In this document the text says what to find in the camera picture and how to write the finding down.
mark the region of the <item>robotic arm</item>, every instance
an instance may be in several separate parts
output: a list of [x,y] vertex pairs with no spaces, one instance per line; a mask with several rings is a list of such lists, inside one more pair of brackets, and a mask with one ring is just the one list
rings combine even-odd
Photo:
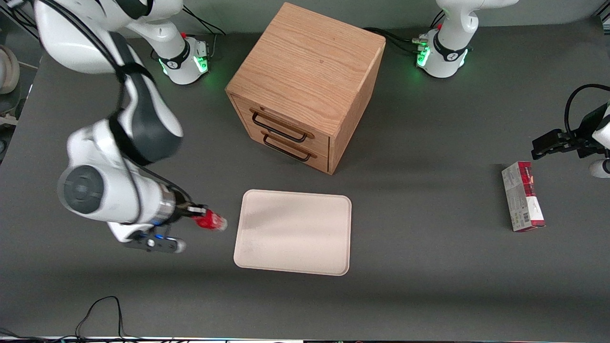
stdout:
[[435,78],[448,78],[463,66],[468,43],[479,28],[475,11],[499,9],[519,0],[436,0],[446,14],[441,29],[432,29],[416,40],[421,53],[417,66]]
[[565,105],[565,131],[554,129],[532,141],[532,158],[538,160],[548,154],[574,150],[578,152],[579,158],[603,154],[605,158],[593,161],[589,171],[596,178],[610,178],[610,102],[587,114],[577,129],[570,128],[570,106],[574,97],[586,88],[599,88],[610,92],[610,87],[605,85],[587,84],[578,87]]
[[[178,186],[145,168],[178,150],[182,128],[142,61],[124,37],[114,32],[128,27],[141,33],[159,53],[172,81],[193,82],[207,71],[205,43],[184,39],[169,21],[146,22],[161,20],[181,8],[182,1],[176,0],[155,5],[152,0],[146,4],[139,0],[34,2],[47,52],[76,71],[117,74],[131,100],[124,109],[70,135],[70,162],[59,180],[59,197],[70,211],[108,222],[125,246],[147,251],[184,250],[184,242],[168,236],[167,230],[156,232],[157,227],[181,217],[191,217],[207,229],[226,227],[226,221],[207,206],[193,203]],[[202,60],[206,68],[201,67]],[[159,181],[142,176],[141,169]]]

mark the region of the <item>wood grain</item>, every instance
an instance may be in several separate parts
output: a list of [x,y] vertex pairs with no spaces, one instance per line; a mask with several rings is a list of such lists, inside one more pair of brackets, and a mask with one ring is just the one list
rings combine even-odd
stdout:
[[368,102],[371,100],[373,89],[375,87],[375,81],[377,80],[379,65],[381,64],[381,55],[383,55],[384,48],[385,47],[382,46],[379,49],[378,56],[373,60],[373,64],[371,64],[367,77],[362,83],[362,87],[360,88],[358,95],[356,95],[354,98],[350,111],[345,117],[337,137],[330,141],[328,156],[328,172],[330,174],[335,172],[335,169],[339,164],[339,160],[341,159],[341,156],[343,156],[345,148],[347,148],[347,144],[350,142],[351,136],[354,134],[356,126],[358,126],[364,110],[367,108]]
[[285,3],[227,92],[335,137],[385,39]]
[[[370,101],[385,46],[382,36],[285,3],[226,92],[252,139],[271,135],[332,174]],[[307,138],[295,143],[257,126],[259,110],[262,123]]]

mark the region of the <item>beige tray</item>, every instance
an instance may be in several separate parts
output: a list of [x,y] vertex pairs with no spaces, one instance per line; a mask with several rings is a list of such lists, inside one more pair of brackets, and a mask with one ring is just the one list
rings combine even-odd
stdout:
[[243,196],[233,260],[241,268],[340,276],[350,267],[351,201],[252,189]]

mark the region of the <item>drawer handle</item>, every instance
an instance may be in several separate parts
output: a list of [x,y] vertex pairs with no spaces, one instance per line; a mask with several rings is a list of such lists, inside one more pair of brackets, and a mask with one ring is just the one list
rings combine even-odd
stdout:
[[296,138],[296,137],[292,137],[291,135],[285,134],[282,131],[278,131],[277,129],[274,129],[274,128],[272,128],[269,125],[266,125],[266,124],[263,124],[263,123],[257,121],[256,117],[258,117],[258,116],[259,116],[258,112],[255,112],[252,115],[252,121],[254,122],[254,124],[257,124],[261,128],[265,128],[265,129],[267,129],[267,130],[269,130],[269,131],[271,131],[271,132],[273,132],[275,134],[278,134],[278,135],[282,136],[283,138],[289,139],[289,140],[291,140],[293,142],[296,142],[296,143],[303,143],[305,141],[305,138],[307,138],[307,134],[306,133],[304,133],[301,138]]
[[273,145],[273,144],[269,143],[269,142],[267,141],[267,138],[269,138],[269,135],[265,135],[265,137],[263,138],[263,143],[264,143],[266,146],[268,146],[268,147],[270,147],[271,149],[274,149],[274,150],[276,150],[276,151],[279,151],[279,152],[280,152],[280,153],[282,153],[282,154],[288,155],[288,156],[290,156],[290,157],[292,157],[292,158],[294,158],[294,159],[296,159],[296,160],[298,160],[298,161],[301,161],[301,162],[307,162],[307,161],[309,161],[309,158],[311,157],[311,154],[307,154],[307,156],[306,156],[306,157],[298,157],[297,155],[292,154],[292,153],[289,153],[288,151],[286,151],[286,150],[284,150],[284,149],[280,148],[279,146],[276,146],[276,145]]

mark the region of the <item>red and white box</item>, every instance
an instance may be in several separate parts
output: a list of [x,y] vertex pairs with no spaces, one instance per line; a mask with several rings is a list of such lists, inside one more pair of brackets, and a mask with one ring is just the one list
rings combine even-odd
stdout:
[[512,230],[518,233],[545,226],[534,191],[531,162],[516,162],[502,171]]

